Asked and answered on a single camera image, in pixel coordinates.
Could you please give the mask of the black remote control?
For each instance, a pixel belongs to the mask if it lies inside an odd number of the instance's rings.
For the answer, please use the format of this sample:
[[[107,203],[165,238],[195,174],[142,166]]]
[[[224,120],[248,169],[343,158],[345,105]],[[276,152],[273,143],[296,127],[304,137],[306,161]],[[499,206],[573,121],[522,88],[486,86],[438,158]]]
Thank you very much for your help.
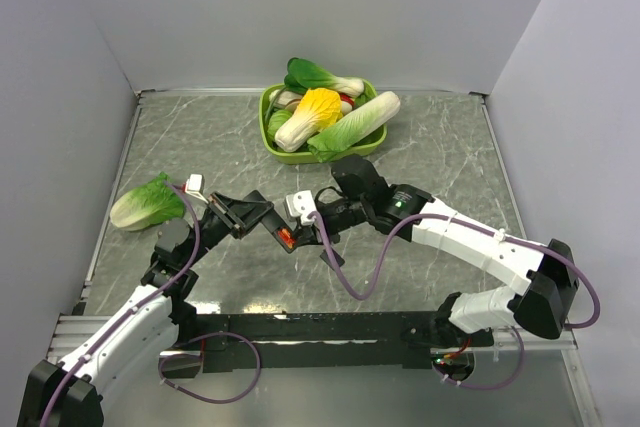
[[[287,253],[296,249],[294,231],[276,211],[269,211],[262,218],[261,224]]]

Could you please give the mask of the red yellow battery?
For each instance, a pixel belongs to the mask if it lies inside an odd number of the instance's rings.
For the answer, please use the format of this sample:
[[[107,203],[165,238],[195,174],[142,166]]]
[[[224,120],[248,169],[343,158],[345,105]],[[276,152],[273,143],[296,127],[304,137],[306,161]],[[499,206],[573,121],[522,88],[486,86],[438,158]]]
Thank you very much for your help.
[[[293,239],[293,237],[291,236],[291,232],[290,232],[288,229],[286,229],[286,228],[280,229],[280,230],[278,231],[278,235],[279,235],[280,239],[281,239],[281,240],[282,240],[282,241],[283,241],[283,242],[284,242],[284,243],[285,243],[289,248],[292,248],[292,247],[293,247],[293,245],[294,245],[294,239]]]

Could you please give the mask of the black battery cover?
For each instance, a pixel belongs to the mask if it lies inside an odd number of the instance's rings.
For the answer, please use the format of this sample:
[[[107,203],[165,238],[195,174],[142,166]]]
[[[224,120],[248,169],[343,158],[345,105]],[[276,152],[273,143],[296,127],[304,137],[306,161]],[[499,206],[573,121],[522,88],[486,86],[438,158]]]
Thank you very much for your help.
[[[332,270],[334,270],[335,267],[341,268],[345,264],[345,260],[334,249],[330,249],[329,251],[324,250],[320,254],[320,258]]]

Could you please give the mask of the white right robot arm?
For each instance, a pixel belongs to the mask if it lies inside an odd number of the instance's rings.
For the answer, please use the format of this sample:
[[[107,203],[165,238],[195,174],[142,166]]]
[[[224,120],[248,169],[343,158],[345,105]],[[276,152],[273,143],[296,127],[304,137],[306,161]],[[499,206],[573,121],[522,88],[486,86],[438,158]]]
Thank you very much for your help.
[[[498,327],[559,338],[580,285],[568,244],[526,241],[489,227],[424,190],[388,183],[359,155],[335,162],[331,175],[337,200],[323,203],[305,190],[288,195],[284,205],[297,224],[294,246],[323,246],[325,263],[353,298],[366,300],[372,293],[359,293],[347,281],[332,245],[341,232],[368,224],[388,241],[400,238],[443,251],[500,281],[493,290],[447,297],[436,322],[444,343],[459,345],[470,334]]]

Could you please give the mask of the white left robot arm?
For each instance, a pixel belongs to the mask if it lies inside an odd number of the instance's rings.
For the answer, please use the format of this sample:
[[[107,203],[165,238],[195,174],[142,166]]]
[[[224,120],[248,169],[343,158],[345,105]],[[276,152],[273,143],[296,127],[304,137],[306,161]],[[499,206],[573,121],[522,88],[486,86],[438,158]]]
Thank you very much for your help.
[[[272,202],[252,191],[242,200],[212,194],[201,216],[165,222],[139,286],[90,338],[56,363],[30,372],[21,426],[101,426],[106,404],[144,362],[174,347],[201,345],[198,315],[187,297],[193,265],[227,236],[241,239],[273,214]]]

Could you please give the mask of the small green cabbage on table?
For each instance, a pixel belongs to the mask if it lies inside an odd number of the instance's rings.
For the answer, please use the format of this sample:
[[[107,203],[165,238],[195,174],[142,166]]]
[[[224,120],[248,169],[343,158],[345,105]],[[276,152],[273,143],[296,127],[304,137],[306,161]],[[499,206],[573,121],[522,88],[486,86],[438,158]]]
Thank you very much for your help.
[[[111,224],[117,229],[135,232],[181,218],[185,205],[170,184],[170,177],[161,172],[151,181],[126,192],[111,208]]]

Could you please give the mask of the long green napa cabbage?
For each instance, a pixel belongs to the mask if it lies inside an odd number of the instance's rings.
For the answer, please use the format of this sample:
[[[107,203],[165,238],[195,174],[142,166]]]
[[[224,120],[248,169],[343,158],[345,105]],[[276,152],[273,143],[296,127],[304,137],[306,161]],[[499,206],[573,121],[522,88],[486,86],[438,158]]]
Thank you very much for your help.
[[[401,101],[394,92],[387,91],[356,108],[335,124],[319,134],[331,138],[336,136],[349,148],[380,125],[387,124],[400,111]],[[319,134],[311,137],[307,142],[312,144],[320,140]]]

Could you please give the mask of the green plastic basket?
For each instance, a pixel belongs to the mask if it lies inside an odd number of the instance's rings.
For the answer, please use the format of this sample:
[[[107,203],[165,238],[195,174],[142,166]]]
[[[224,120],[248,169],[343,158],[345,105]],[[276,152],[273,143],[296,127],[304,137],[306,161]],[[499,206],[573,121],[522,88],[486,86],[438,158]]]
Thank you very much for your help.
[[[367,156],[373,153],[386,140],[388,124],[383,124],[349,148],[346,147],[346,143],[342,140],[338,141],[336,136],[329,138],[324,134],[319,134],[319,141],[312,144],[306,142],[294,152],[284,151],[267,135],[269,122],[267,111],[271,105],[270,97],[273,93],[278,93],[283,88],[283,83],[267,87],[261,94],[258,107],[259,131],[262,143],[266,150],[279,162],[286,165],[314,164],[337,161],[351,154]]]

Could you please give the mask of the yellow napa cabbage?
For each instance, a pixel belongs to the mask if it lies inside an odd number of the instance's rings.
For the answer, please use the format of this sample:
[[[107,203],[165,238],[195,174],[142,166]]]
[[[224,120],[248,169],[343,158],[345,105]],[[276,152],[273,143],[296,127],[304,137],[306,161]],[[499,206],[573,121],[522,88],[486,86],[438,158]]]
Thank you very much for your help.
[[[285,152],[294,152],[315,134],[343,117],[338,92],[326,88],[308,90],[292,116],[276,131],[275,143]]]

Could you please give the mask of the small green cabbage in basket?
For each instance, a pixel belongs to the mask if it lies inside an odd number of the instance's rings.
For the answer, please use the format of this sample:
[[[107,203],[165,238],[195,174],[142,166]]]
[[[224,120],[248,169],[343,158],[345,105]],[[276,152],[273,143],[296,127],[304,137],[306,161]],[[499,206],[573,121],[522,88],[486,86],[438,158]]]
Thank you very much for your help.
[[[293,113],[286,109],[280,109],[273,112],[266,127],[266,138],[269,143],[275,142],[277,131],[292,117]]]

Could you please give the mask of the white radish in basket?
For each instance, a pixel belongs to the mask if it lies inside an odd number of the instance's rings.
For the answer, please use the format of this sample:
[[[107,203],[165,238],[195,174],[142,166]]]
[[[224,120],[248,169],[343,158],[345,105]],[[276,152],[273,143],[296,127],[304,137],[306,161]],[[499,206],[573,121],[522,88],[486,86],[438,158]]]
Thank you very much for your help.
[[[289,90],[276,89],[269,94],[269,103],[280,109],[295,109],[301,99],[302,95]]]

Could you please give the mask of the dark green bok choy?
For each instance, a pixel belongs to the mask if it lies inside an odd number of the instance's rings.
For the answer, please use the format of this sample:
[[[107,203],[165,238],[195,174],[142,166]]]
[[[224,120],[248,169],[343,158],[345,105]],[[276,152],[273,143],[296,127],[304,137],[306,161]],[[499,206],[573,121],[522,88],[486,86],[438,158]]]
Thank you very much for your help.
[[[355,98],[365,91],[364,81],[356,77],[340,77],[307,59],[293,57],[287,62],[284,83],[288,87],[325,88]]]

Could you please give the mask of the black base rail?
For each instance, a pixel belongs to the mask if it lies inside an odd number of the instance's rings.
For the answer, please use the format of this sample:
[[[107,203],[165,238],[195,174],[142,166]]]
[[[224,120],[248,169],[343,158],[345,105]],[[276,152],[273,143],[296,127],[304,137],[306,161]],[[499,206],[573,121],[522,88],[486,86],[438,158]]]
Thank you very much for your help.
[[[466,334],[435,311],[199,314],[172,349],[199,353],[205,373],[266,368],[396,365],[429,369],[434,353],[491,347],[492,332]]]

